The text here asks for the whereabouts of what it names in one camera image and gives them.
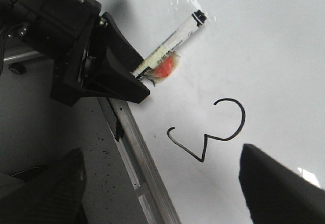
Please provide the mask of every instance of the white surface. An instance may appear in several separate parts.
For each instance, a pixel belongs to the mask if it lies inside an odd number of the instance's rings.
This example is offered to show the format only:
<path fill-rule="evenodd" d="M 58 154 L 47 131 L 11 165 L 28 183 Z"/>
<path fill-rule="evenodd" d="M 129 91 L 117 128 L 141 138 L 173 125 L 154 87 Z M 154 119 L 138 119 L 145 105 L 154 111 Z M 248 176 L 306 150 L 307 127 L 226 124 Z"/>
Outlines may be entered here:
<path fill-rule="evenodd" d="M 197 8 L 209 16 L 178 54 L 181 64 L 141 105 L 130 104 L 183 223 L 251 223 L 239 181 L 243 143 L 325 186 L 325 0 L 99 0 L 147 57 Z M 173 137 L 201 154 L 201 164 Z"/>

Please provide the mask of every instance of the black ink line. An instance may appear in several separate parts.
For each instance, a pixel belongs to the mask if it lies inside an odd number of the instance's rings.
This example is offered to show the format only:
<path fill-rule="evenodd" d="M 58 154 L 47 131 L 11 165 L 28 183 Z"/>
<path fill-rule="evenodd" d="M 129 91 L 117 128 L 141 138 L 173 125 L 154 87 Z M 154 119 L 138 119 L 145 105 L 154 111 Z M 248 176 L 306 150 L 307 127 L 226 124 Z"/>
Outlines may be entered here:
<path fill-rule="evenodd" d="M 242 119 L 241 119 L 240 125 L 237 128 L 237 130 L 230 137 L 228 137 L 228 138 L 220 138 L 220 137 L 215 137 L 215 136 L 212 136 L 212 135 L 204 134 L 203 152 L 202 152 L 202 157 L 201 158 L 199 158 L 196 154 L 194 154 L 192 151 L 190 151 L 189 149 L 187 149 L 182 144 L 178 143 L 171 136 L 170 132 L 175 129 L 174 127 L 171 127 L 170 129 L 167 130 L 167 135 L 170 138 L 170 140 L 172 140 L 177 146 L 181 147 L 183 150 L 185 150 L 187 153 L 189 153 L 190 155 L 192 155 L 198 161 L 204 162 L 205 154 L 206 154 L 207 146 L 208 146 L 208 139 L 215 139 L 215 140 L 220 140 L 220 141 L 229 141 L 229 140 L 233 139 L 234 137 L 236 137 L 240 133 L 240 131 L 243 129 L 243 126 L 244 126 L 244 123 L 245 123 L 246 113 L 245 113 L 244 107 L 242 106 L 242 104 L 240 102 L 238 102 L 235 99 L 224 98 L 224 99 L 217 100 L 214 103 L 214 105 L 217 105 L 219 102 L 222 102 L 222 101 L 230 101 L 230 102 L 236 103 L 239 106 L 239 108 L 240 108 L 240 110 L 242 112 Z"/>

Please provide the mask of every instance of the marker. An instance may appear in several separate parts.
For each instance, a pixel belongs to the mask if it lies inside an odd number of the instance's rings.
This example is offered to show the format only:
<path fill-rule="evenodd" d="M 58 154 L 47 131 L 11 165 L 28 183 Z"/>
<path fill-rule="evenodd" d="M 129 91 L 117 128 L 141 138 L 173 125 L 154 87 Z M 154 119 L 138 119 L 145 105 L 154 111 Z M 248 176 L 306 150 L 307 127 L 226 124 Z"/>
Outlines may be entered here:
<path fill-rule="evenodd" d="M 133 72 L 142 80 L 157 68 L 174 50 L 191 37 L 205 22 L 207 17 L 200 10 L 194 12 L 175 32 L 173 32 L 154 52 L 152 52 Z"/>

